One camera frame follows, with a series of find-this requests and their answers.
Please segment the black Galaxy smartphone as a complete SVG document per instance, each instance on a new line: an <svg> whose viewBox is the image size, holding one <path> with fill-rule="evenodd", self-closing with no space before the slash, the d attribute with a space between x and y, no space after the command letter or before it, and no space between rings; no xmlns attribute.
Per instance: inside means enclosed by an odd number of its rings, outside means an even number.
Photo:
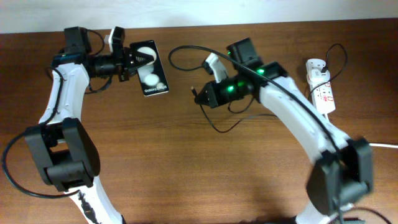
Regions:
<svg viewBox="0 0 398 224"><path fill-rule="evenodd" d="M151 55L154 58L154 61L137 69L144 96L167 93L169 91L169 84L165 76L155 41L145 40L141 42L133 42L130 44L130 48L134 53L144 53Z"/></svg>

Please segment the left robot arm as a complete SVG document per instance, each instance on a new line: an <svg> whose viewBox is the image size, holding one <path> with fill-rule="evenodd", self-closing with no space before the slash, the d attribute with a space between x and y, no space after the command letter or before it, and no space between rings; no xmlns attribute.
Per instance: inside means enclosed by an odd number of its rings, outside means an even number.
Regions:
<svg viewBox="0 0 398 224"><path fill-rule="evenodd" d="M45 113L38 126L27 129L28 144L38 172L47 185L78 206L88 223L124 223L100 181L100 157L81 123L83 98L93 92L92 78L129 80L140 68L157 62L159 52L153 40L123 45L125 30L112 29L109 54L93 54L89 29L64 30L66 46L54 56L53 85Z"/></svg>

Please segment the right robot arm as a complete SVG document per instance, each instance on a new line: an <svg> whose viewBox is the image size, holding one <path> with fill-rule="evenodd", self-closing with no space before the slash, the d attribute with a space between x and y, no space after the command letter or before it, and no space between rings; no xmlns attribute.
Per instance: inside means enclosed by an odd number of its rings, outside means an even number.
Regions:
<svg viewBox="0 0 398 224"><path fill-rule="evenodd" d="M203 62L215 79L195 103L216 108L246 95L273 112L304 148L313 165L306 191L309 203L291 223L331 223L373 190L373 151L364 138L353 140L331 124L303 96L278 63L265 64L249 38L233 43L227 55L211 50Z"/></svg>

